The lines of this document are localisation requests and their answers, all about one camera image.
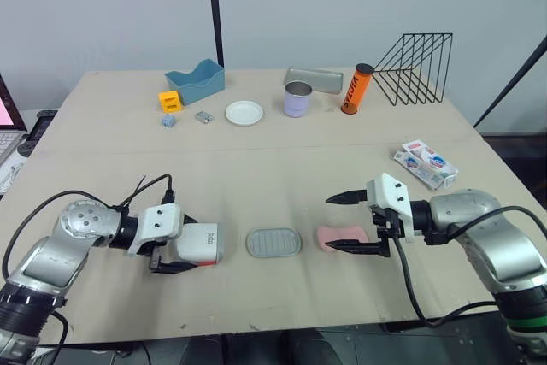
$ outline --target wire file holder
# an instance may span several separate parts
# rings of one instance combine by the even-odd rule
[[[374,70],[374,81],[391,104],[442,102],[452,33],[405,33]]]

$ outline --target keyboard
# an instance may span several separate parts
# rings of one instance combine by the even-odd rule
[[[0,132],[0,164],[11,154],[21,140],[22,132]]]

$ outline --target pink sponge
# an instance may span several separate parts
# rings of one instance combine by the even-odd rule
[[[368,242],[367,234],[359,226],[332,228],[322,226],[317,228],[317,240],[319,246],[326,252],[334,252],[335,249],[329,247],[325,243],[337,239],[358,239],[362,243]]]

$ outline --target dark floor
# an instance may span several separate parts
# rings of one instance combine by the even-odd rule
[[[56,365],[147,364],[143,346],[133,347],[127,357],[112,351],[65,349]],[[393,332],[382,325],[356,325],[288,335],[279,331],[211,336],[194,345],[189,338],[162,339],[147,341],[146,347],[154,365],[516,365],[521,358],[498,313],[463,317],[434,330]],[[197,359],[191,358],[192,351]],[[296,353],[292,359],[289,351]]]
[[[547,133],[483,138],[547,209]]]

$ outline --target metal can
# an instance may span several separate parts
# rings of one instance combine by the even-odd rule
[[[374,68],[365,63],[356,66],[356,72],[350,82],[350,88],[342,103],[342,111],[347,115],[354,115],[359,109],[362,98],[367,90],[368,82],[372,79]]]
[[[311,86],[302,81],[291,81],[285,86],[285,114],[302,117],[308,111]]]

